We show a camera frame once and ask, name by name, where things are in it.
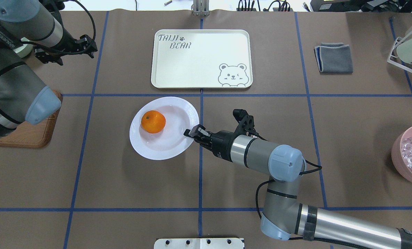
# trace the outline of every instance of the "tray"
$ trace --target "tray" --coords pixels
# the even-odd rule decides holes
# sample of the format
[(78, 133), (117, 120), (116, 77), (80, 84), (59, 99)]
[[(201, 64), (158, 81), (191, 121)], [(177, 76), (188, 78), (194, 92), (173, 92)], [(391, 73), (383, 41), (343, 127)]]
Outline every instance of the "tray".
[[(53, 90), (56, 96), (63, 101), (62, 94)], [(54, 112), (45, 120), (35, 126), (23, 122), (17, 129), (6, 137), (0, 139), (0, 147), (16, 147), (16, 148), (43, 148), (53, 136), (54, 127), (56, 126), (57, 117), (60, 109)]]
[(244, 30), (162, 29), (154, 38), (151, 82), (157, 88), (247, 88), (252, 85)]

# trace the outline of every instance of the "white tray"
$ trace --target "white tray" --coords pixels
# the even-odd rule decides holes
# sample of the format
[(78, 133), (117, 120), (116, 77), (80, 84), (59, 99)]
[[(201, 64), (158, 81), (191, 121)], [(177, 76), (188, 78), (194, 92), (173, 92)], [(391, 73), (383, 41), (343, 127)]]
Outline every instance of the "white tray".
[(154, 38), (151, 82), (157, 88), (249, 87), (249, 34), (244, 30), (159, 30)]

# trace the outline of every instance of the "gray towel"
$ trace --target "gray towel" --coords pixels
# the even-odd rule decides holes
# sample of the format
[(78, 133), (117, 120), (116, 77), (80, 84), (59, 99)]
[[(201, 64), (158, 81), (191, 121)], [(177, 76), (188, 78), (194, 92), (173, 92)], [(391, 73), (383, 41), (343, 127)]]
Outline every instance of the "gray towel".
[(350, 46), (343, 43), (321, 43), (315, 47), (318, 70), (321, 73), (353, 73)]

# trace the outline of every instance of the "cable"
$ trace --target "cable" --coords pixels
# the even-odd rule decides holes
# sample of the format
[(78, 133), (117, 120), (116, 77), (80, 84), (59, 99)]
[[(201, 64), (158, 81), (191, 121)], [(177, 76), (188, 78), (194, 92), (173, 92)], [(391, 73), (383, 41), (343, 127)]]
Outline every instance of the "cable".
[(56, 16), (54, 16), (57, 21), (62, 25), (63, 27), (63, 20), (62, 20), (62, 15), (60, 14), (59, 9), (57, 8), (56, 2), (54, 0), (49, 0), (49, 4), (53, 7), (54, 9), (54, 14)]
[[(257, 134), (256, 136), (259, 137), (261, 140), (267, 141), (266, 139), (264, 139), (264, 138), (263, 138), (262, 136), (260, 136), (259, 134)], [(306, 163), (308, 163), (308, 164), (316, 167), (316, 169), (312, 169), (312, 170), (307, 170), (307, 171), (300, 172), (300, 175), (305, 175), (305, 174), (309, 174), (309, 173), (314, 173), (314, 172), (317, 172), (317, 171), (319, 171), (319, 170), (321, 170), (321, 169), (323, 168), (322, 166), (316, 165), (316, 164), (314, 164), (314, 163), (311, 163), (311, 162), (309, 162), (308, 160), (305, 160), (305, 161), (306, 161)]]
[(323, 167), (321, 167), (320, 165), (316, 165), (316, 164), (313, 164), (313, 163), (309, 162), (308, 160), (305, 160), (305, 161), (306, 161), (306, 163), (308, 163), (308, 164), (316, 167), (316, 169), (312, 169), (312, 170), (307, 170), (307, 171), (300, 172), (300, 175), (305, 175), (305, 174), (317, 172), (317, 171), (319, 171), (319, 170), (321, 170), (321, 169), (323, 168)]
[(307, 6), (306, 2), (303, 3), (303, 8), (310, 12), (309, 6)]
[(275, 2), (278, 3), (278, 11), (290, 11), (290, 4), (289, 4), (286, 0), (284, 0), (284, 1), (282, 1), (282, 0), (275, 0), (275, 1), (271, 2), (271, 4), (269, 5), (268, 8), (264, 8), (263, 11), (269, 11), (269, 10), (271, 9), (271, 6), (272, 6)]
[[(289, 240), (302, 240), (302, 239), (303, 239), (303, 237), (289, 238)], [(345, 242), (345, 241), (340, 241), (340, 240), (332, 240), (332, 239), (325, 239), (325, 238), (313, 238), (313, 240), (326, 242), (326, 243), (330, 243), (330, 244), (341, 245), (341, 246), (348, 246), (348, 247), (358, 248), (358, 249), (371, 249), (369, 247), (360, 246), (360, 245), (357, 245), (357, 244), (353, 244), (353, 243), (349, 243), (349, 242)]]
[(45, 51), (47, 51), (47, 52), (56, 53), (56, 54), (61, 54), (61, 55), (82, 55), (82, 54), (84, 54), (86, 51), (88, 51), (88, 49), (89, 49), (89, 48), (92, 46), (92, 44), (94, 44), (94, 42), (95, 42), (95, 22), (94, 22), (94, 19), (92, 18), (92, 16), (91, 16), (91, 14), (89, 13), (89, 11), (85, 8), (85, 6), (83, 6), (80, 2), (78, 2), (77, 0), (69, 0), (69, 1), (73, 1), (73, 2), (77, 3), (78, 5), (80, 5), (80, 7), (83, 8), (83, 10), (86, 12), (86, 14), (88, 14), (89, 18), (91, 19), (92, 28), (93, 28), (93, 30), (94, 30), (94, 35), (92, 36), (92, 41), (91, 41), (91, 43), (89, 43), (89, 45), (88, 45), (88, 47), (87, 47), (86, 49), (83, 49), (83, 50), (80, 51), (80, 52), (70, 53), (70, 52), (64, 52), (64, 51), (61, 51), (61, 50), (53, 49), (53, 48), (44, 46), (44, 45), (42, 45), (42, 44), (34, 43), (34, 42), (32, 42), (32, 41), (28, 41), (28, 42), (27, 42), (27, 41), (22, 41), (21, 43), (22, 43), (22, 44), (35, 45), (35, 46), (38, 46), (38, 47), (40, 47), (41, 49), (43, 49), (43, 50), (45, 50)]
[(282, 1), (280, 1), (280, 0), (275, 0), (275, 1), (271, 2), (271, 4), (269, 5), (268, 8), (264, 8), (263, 11), (269, 11), (269, 10), (271, 9), (271, 6), (272, 6), (275, 2), (278, 3), (278, 9), (280, 9), (280, 8), (281, 8), (281, 3), (280, 3), (280, 2), (282, 2)]
[(257, 207), (257, 213), (258, 213), (258, 216), (260, 217), (260, 219), (261, 219), (261, 213), (260, 213), (260, 208), (258, 207), (258, 192), (260, 191), (260, 188), (261, 188), (263, 185), (268, 184), (268, 183), (273, 183), (274, 181), (275, 181), (275, 180), (272, 179), (272, 180), (265, 181), (265, 182), (261, 183), (260, 185), (258, 185), (257, 191), (255, 192), (255, 206)]

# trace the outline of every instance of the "bear drawing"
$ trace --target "bear drawing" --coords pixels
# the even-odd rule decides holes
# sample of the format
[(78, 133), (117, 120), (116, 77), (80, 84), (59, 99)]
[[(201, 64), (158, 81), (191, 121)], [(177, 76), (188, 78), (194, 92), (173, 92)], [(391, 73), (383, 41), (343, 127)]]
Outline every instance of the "bear drawing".
[(246, 86), (249, 82), (249, 77), (246, 74), (246, 65), (238, 64), (238, 66), (228, 66), (223, 63), (220, 65), (220, 76), (218, 82), (222, 86)]

